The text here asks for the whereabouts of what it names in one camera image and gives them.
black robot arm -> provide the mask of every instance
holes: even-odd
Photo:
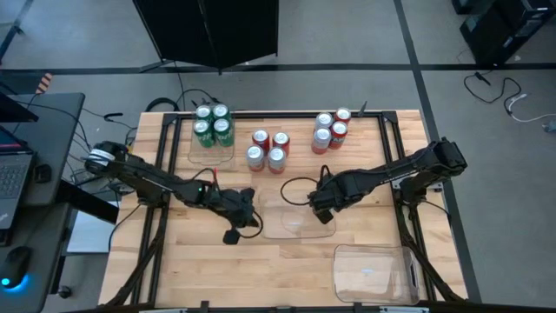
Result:
[[[404,203],[414,203],[424,195],[427,186],[458,176],[466,167],[458,146],[443,138],[411,156],[371,170],[346,170],[336,175],[330,172],[324,175],[322,171],[317,190],[308,195],[309,205],[322,223],[328,223],[334,218],[330,209],[340,212],[361,201],[374,188],[404,177],[400,183],[401,198]]]
[[[139,203],[147,206],[161,207],[163,195],[172,193],[189,207],[213,211],[231,224],[223,238],[226,244],[238,243],[241,234],[237,229],[262,227],[262,221],[259,223],[255,219],[255,191],[250,188],[220,190],[212,169],[202,170],[191,179],[182,179],[146,163],[139,156],[129,154],[125,146],[112,142],[96,144],[85,162],[85,169],[126,183],[136,190]],[[203,171],[211,171],[214,182],[196,179]]]

blue light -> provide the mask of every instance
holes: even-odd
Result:
[[[9,288],[9,289],[4,289],[4,291],[9,292],[9,293],[19,293],[24,291],[27,288],[27,285],[29,285],[29,275],[25,275],[22,279],[22,281],[14,288]]]

clear plastic tray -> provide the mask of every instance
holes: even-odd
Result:
[[[414,305],[419,302],[416,260],[408,247],[339,245],[334,289],[347,303]]]
[[[214,108],[216,104],[209,105],[210,109]],[[196,134],[194,132],[194,126],[196,121],[196,115],[193,115],[193,120],[191,123],[191,144],[189,146],[188,160],[198,167],[211,167],[220,165],[221,167],[226,164],[233,167],[232,162],[234,161],[234,151],[235,151],[235,120],[233,115],[233,108],[228,106],[228,110],[232,114],[232,136],[234,136],[234,144],[229,147],[222,147],[219,143],[216,143],[211,148],[205,148],[201,146],[199,140],[197,140]]]
[[[307,198],[309,191],[297,190],[288,196]],[[262,235],[268,239],[323,238],[336,232],[333,219],[324,225],[308,205],[294,206],[285,202],[278,190],[262,190],[259,195],[261,217],[264,222]]]

wooden table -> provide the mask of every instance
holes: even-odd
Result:
[[[420,112],[399,110],[397,114],[406,153],[409,155],[425,147],[427,137]],[[161,113],[142,114],[133,153],[150,163],[156,159],[161,123]],[[199,169],[188,160],[190,123],[186,121],[182,126],[176,163],[176,174],[182,177],[191,177]],[[261,127],[271,134],[282,130],[291,136],[288,166],[281,175],[273,175],[268,169],[260,173],[248,170],[244,151],[251,144],[252,131]],[[318,179],[323,164],[338,173],[355,168],[370,169],[385,163],[376,118],[352,119],[343,147],[322,156],[310,149],[313,127],[313,119],[237,120],[236,157],[233,166],[219,169],[219,184],[224,188],[253,187],[255,207],[264,210],[281,206],[279,190],[287,179],[295,176]],[[171,130],[167,138],[164,169],[168,168],[172,133]],[[396,156],[391,130],[389,138]],[[209,175],[202,178],[211,180]],[[301,201],[313,188],[314,183],[309,181],[292,183],[287,187],[288,197]],[[443,206],[441,193],[429,192],[427,199]],[[136,197],[125,197],[118,220],[135,207]],[[115,233],[99,303],[106,303],[113,297],[136,266],[145,211],[139,209]],[[426,203],[419,207],[419,212],[430,262],[456,293],[467,296],[446,214]],[[361,203],[336,215],[334,220],[336,230],[332,236],[302,239],[258,236],[242,239],[236,246],[227,246],[222,244],[222,235],[229,227],[225,219],[210,211],[187,208],[172,199],[156,307],[198,308],[202,300],[209,300],[211,307],[351,305],[341,302],[334,293],[334,248],[338,244],[400,246],[390,187],[377,188]],[[284,236],[283,231],[276,231],[275,225],[266,227],[267,235]],[[147,298],[149,269],[145,276],[142,301]],[[426,299],[424,288],[420,288],[420,295]]]

computer mouse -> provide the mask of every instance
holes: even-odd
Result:
[[[0,283],[5,289],[14,288],[22,282],[30,259],[29,247],[17,247],[8,253],[6,260],[0,265]]]

